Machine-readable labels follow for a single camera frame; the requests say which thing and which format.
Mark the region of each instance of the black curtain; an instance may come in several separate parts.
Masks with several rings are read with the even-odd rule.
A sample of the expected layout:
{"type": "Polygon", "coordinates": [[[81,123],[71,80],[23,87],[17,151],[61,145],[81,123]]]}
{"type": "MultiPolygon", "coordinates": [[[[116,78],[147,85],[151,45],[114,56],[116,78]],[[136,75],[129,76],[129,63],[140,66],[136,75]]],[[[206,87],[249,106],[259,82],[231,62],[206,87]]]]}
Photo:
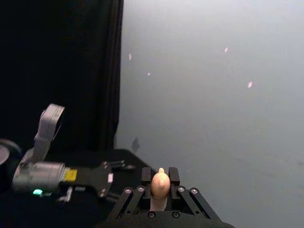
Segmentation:
{"type": "Polygon", "coordinates": [[[66,107],[52,151],[113,147],[123,0],[7,1],[0,14],[0,138],[33,144],[49,103],[66,107]]]}

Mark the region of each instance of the beige figurine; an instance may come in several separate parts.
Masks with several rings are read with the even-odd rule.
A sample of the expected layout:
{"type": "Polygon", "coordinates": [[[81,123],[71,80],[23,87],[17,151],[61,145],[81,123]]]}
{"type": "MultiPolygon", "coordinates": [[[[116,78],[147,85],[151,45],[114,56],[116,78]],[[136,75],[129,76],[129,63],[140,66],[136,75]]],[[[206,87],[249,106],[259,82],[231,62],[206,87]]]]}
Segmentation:
{"type": "Polygon", "coordinates": [[[170,190],[170,179],[163,168],[158,170],[151,182],[151,211],[165,210],[170,190]]]}

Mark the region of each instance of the black fabric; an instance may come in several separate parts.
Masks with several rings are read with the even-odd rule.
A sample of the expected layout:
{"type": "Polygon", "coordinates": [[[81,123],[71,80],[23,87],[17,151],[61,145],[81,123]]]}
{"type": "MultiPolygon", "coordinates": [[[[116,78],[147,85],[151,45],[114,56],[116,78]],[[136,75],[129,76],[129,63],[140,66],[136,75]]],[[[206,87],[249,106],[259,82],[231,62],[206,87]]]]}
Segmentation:
{"type": "Polygon", "coordinates": [[[113,147],[123,0],[5,1],[0,138],[33,145],[42,111],[66,107],[53,151],[113,147]]]}
{"type": "MultiPolygon", "coordinates": [[[[134,172],[114,172],[111,192],[121,194],[126,187],[136,188],[141,184],[145,163],[127,150],[104,152],[49,154],[48,161],[66,162],[67,166],[96,167],[102,161],[125,160],[136,166],[134,172]]],[[[31,194],[16,194],[12,191],[0,195],[0,227],[93,227],[106,219],[114,204],[101,201],[89,192],[75,192],[68,203],[56,202],[58,196],[38,197],[31,194]]]]}

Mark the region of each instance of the yellow label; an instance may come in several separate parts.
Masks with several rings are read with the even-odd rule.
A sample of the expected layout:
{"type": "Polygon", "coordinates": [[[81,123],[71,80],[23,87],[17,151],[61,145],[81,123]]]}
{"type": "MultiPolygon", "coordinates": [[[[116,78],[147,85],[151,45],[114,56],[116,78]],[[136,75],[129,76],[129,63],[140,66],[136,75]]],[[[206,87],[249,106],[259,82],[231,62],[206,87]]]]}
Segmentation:
{"type": "Polygon", "coordinates": [[[77,177],[77,170],[67,170],[63,181],[75,181],[77,177]]]}

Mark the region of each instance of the black table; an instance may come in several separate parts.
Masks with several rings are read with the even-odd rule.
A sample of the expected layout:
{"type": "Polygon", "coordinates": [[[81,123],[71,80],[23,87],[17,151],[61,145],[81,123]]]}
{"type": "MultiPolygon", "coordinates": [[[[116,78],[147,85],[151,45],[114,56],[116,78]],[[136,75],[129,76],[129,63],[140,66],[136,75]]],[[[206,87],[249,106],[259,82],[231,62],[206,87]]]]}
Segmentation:
{"type": "MultiPolygon", "coordinates": [[[[126,187],[141,184],[141,172],[147,165],[128,150],[49,154],[46,161],[64,162],[66,166],[99,166],[101,161],[125,160],[133,164],[133,172],[114,172],[110,191],[121,194],[126,187]]],[[[8,191],[0,195],[0,228],[2,227],[93,227],[105,220],[113,203],[100,200],[89,192],[73,192],[68,203],[57,197],[38,197],[8,191]]]]}

